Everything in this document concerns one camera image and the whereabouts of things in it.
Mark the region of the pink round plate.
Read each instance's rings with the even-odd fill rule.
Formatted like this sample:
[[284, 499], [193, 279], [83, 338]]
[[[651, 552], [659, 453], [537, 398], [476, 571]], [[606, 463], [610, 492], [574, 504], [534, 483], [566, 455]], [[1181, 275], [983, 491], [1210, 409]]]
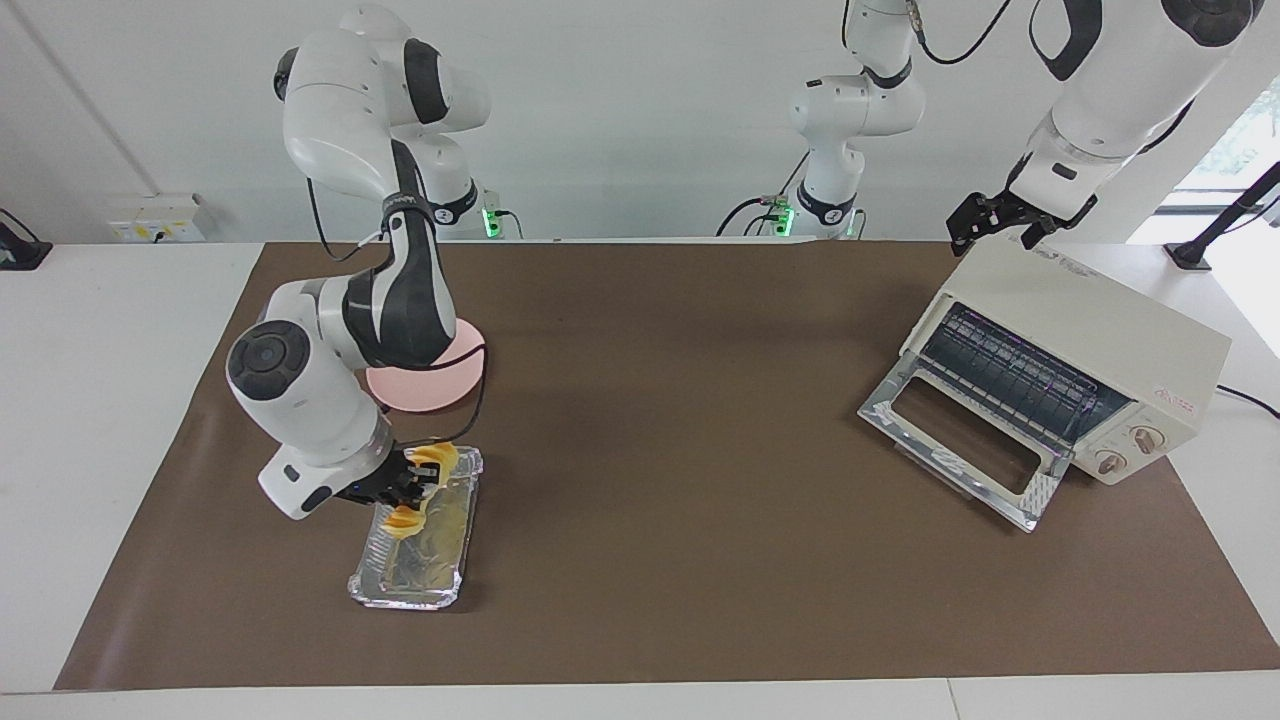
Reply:
[[481, 332], [458, 319], [457, 336], [429, 369], [369, 368], [364, 379], [371, 396], [388, 407], [404, 413], [439, 411], [479, 388], [485, 360]]

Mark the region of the black table clamp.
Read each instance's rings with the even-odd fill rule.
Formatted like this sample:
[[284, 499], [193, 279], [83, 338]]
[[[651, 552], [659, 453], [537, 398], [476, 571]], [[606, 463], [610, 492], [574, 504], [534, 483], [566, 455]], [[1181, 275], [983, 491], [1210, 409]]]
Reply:
[[22, 219], [0, 208], [0, 270], [32, 272], [52, 250]]

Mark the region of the aluminium foil tray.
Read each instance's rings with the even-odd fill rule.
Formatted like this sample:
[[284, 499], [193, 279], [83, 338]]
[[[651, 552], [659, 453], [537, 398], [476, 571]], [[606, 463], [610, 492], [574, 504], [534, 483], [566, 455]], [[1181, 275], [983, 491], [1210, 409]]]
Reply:
[[366, 607], [438, 610], [453, 603], [463, 582], [484, 461], [475, 447], [457, 448], [449, 478], [422, 503], [413, 536], [388, 533], [394, 510], [376, 503], [362, 556], [347, 582], [352, 600]]

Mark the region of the yellow sliced bread loaf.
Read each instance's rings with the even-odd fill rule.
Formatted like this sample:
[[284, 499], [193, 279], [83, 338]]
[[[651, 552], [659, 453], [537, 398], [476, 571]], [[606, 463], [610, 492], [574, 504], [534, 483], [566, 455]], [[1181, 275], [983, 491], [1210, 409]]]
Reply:
[[396, 507], [390, 515], [381, 523], [381, 529], [390, 537], [404, 541], [412, 536], [420, 533], [428, 521], [428, 509], [434, 498], [444, 489], [451, 486], [451, 478], [453, 470], [457, 468], [460, 461], [460, 451], [451, 442], [422, 445], [419, 447], [407, 448], [404, 456], [410, 461], [412, 457], [431, 457], [438, 460], [442, 466], [442, 478], [439, 480], [420, 480], [420, 484], [430, 484], [431, 495], [429, 501], [424, 505], [421, 511], [411, 511], [404, 506]]

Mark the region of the white wall socket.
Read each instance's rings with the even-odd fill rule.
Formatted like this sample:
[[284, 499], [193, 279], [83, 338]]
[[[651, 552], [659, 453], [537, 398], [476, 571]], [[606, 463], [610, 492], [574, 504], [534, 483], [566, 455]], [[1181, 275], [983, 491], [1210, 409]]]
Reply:
[[108, 225], [125, 243], [202, 243], [207, 213], [196, 193], [114, 195], [108, 199]]

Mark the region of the cream toaster oven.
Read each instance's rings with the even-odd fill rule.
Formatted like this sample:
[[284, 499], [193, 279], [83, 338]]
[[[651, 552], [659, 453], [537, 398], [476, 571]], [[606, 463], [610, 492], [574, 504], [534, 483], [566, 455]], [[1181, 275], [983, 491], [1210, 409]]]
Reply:
[[[954, 304], [963, 304], [1014, 334], [1130, 397], [1133, 404], [1071, 446], [1037, 439], [964, 395], [925, 365], [922, 350]], [[859, 415], [956, 492], [979, 500], [1024, 532], [1039, 524], [1071, 468], [1115, 486], [1194, 439], [1203, 424], [1231, 341], [1220, 332], [1125, 286], [1076, 259], [1015, 234], [982, 240], [942, 283]], [[1021, 489], [1010, 489], [973, 460], [908, 420], [895, 402], [914, 380], [938, 391], [1039, 460]], [[1166, 450], [1143, 455], [1133, 427], [1153, 427]], [[1120, 477], [1096, 475], [1094, 456], [1111, 450], [1128, 460]]]

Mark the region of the brown table mat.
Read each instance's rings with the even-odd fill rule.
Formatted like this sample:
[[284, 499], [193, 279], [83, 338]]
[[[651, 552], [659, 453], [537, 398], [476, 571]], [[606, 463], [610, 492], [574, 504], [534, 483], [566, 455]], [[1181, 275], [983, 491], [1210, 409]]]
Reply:
[[1068, 477], [1037, 530], [856, 415], [952, 272], [940, 243], [451, 245], [493, 361], [460, 597], [347, 591], [371, 511], [292, 521], [225, 355], [339, 266], [261, 252], [59, 691], [741, 682], [1280, 667], [1180, 478]]

